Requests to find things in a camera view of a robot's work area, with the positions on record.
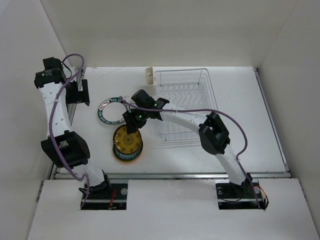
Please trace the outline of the yellow brown front plate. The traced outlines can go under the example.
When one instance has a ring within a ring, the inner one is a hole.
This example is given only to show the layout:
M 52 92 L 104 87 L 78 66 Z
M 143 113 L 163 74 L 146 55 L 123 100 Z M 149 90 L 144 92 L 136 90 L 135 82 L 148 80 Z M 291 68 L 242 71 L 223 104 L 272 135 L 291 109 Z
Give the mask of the yellow brown front plate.
M 130 155 L 141 148 L 143 141 L 141 133 L 137 130 L 134 133 L 127 133 L 127 126 L 119 126 L 113 134 L 113 144 L 120 153 Z

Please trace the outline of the dark green plate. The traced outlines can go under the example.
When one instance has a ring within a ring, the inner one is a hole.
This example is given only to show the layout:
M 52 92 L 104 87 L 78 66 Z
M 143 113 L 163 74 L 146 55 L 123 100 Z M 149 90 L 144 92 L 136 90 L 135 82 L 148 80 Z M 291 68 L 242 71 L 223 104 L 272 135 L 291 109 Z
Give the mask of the dark green plate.
M 120 152 L 115 145 L 112 146 L 112 152 L 114 156 L 121 162 L 129 163 L 129 162 L 134 162 L 136 159 L 139 158 L 143 151 L 143 144 L 135 150 L 133 153 L 129 154 L 124 154 Z

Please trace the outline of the brown patterned plate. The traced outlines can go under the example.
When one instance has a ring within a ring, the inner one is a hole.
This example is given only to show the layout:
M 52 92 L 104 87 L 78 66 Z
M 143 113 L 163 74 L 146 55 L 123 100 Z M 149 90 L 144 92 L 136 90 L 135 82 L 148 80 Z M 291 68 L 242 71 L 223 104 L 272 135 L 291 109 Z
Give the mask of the brown patterned plate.
M 129 163 L 135 162 L 141 156 L 142 152 L 138 151 L 132 154 L 124 154 L 124 153 L 115 151 L 113 154 L 119 162 L 129 164 Z

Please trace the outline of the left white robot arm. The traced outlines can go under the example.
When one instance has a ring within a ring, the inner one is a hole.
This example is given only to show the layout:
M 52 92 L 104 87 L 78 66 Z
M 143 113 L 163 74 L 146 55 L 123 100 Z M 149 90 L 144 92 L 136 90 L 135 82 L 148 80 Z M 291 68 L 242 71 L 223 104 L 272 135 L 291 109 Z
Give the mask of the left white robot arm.
M 74 130 L 69 118 L 69 106 L 90 104 L 88 81 L 81 78 L 82 70 L 67 77 L 63 60 L 43 59 L 44 70 L 35 74 L 34 84 L 44 101 L 47 134 L 40 145 L 58 167 L 66 169 L 76 180 L 86 180 L 80 191 L 89 197 L 107 198 L 113 189 L 103 170 L 90 162 L 87 142 Z

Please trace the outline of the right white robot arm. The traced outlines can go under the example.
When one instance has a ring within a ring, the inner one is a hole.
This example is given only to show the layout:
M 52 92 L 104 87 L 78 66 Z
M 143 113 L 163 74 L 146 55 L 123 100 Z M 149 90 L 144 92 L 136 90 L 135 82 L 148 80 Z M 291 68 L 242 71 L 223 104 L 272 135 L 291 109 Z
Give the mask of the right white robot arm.
M 120 102 L 128 106 L 123 114 L 126 131 L 133 134 L 145 126 L 148 119 L 174 123 L 199 136 L 201 147 L 214 155 L 228 175 L 232 193 L 243 197 L 252 189 L 252 177 L 242 167 L 239 154 L 231 147 L 230 132 L 221 116 L 233 121 L 224 112 L 214 109 L 183 109 L 169 100 L 158 98 L 154 100 L 144 90 L 138 90 L 130 100 L 120 97 Z

